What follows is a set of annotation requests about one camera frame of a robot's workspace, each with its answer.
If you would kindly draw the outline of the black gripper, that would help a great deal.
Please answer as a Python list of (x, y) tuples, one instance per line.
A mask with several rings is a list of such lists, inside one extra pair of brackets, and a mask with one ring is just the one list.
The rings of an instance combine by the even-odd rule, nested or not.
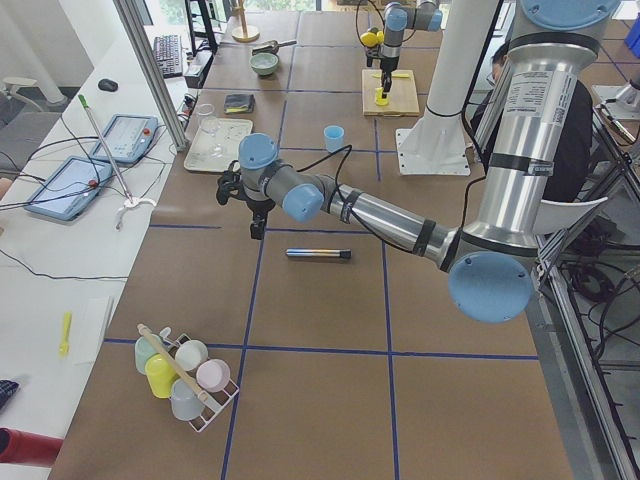
[(391, 89), (391, 74), (398, 68), (399, 47), (380, 44), (366, 48), (366, 66), (373, 67), (375, 60), (380, 63), (381, 91), (380, 98), (386, 98)]
[(231, 162), (217, 180), (216, 200), (219, 205), (226, 205), (230, 198), (244, 201), (253, 213), (250, 233), (252, 239), (264, 238), (264, 226), (268, 214), (274, 208), (274, 201), (250, 189), (241, 178), (241, 171), (235, 169), (236, 162)]

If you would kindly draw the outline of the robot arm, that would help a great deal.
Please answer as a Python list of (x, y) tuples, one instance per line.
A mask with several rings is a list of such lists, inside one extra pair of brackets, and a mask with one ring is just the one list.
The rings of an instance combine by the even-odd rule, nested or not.
[(282, 208), (299, 222), (326, 212), (357, 222), (407, 253), (448, 273), (448, 289), (465, 315), (488, 323), (510, 320), (527, 306), (534, 285), (543, 200), (579, 72), (598, 55), (614, 1), (522, 1), (516, 10), (502, 121), (489, 160), (477, 218), (449, 228), (327, 175), (307, 175), (280, 159), (269, 136), (240, 143), (238, 160), (218, 181), (220, 204), (243, 201), (251, 234), (261, 238), (269, 212)]
[(382, 29), (367, 31), (360, 36), (367, 66), (371, 67), (374, 60), (380, 64), (380, 100), (386, 100), (391, 91), (392, 74), (398, 68), (405, 30), (437, 31), (441, 28), (442, 19), (438, 1), (417, 1), (415, 7), (391, 2), (384, 9)]

